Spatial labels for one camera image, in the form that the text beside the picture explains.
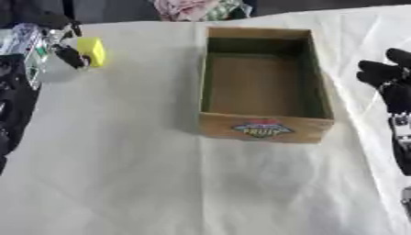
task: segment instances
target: yellow cube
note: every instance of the yellow cube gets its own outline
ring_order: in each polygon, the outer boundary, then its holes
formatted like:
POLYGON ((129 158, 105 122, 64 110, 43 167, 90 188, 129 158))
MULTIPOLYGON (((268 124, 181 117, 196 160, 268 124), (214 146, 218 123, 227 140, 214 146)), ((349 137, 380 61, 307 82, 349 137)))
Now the yellow cube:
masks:
POLYGON ((101 67, 106 60, 106 52, 99 38, 78 38, 77 50, 90 57, 92 67, 101 67))

